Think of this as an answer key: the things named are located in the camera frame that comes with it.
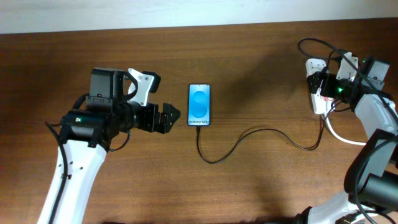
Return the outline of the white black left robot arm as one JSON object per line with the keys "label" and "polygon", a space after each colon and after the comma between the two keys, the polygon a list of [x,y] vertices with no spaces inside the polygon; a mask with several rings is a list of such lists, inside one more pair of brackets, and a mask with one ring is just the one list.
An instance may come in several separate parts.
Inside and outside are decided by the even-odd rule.
{"label": "white black left robot arm", "polygon": [[89,92],[57,124],[60,130],[47,126],[58,155],[39,223],[83,221],[93,182],[118,134],[130,135],[133,128],[161,134],[171,130],[180,111],[165,103],[160,112],[157,104],[147,101],[160,81],[154,72],[133,68],[92,69]]}

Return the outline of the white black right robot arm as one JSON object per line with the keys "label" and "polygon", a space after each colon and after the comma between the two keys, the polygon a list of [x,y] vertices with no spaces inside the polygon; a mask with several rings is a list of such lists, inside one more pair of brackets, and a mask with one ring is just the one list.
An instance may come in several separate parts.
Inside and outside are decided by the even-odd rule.
{"label": "white black right robot arm", "polygon": [[389,163],[397,162],[397,113],[392,98],[382,92],[390,64],[369,57],[359,65],[347,53],[337,74],[330,74],[321,59],[311,58],[305,66],[314,112],[328,116],[335,107],[333,100],[349,104],[368,140],[346,173],[343,191],[306,208],[294,222],[356,223],[387,217],[397,211],[397,175],[386,171]]}

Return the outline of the blue Galaxy smartphone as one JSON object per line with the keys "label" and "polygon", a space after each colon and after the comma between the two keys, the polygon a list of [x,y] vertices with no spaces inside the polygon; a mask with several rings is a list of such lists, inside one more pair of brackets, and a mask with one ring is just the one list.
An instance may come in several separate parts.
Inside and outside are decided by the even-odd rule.
{"label": "blue Galaxy smartphone", "polygon": [[210,85],[191,84],[188,93],[188,125],[210,125]]}

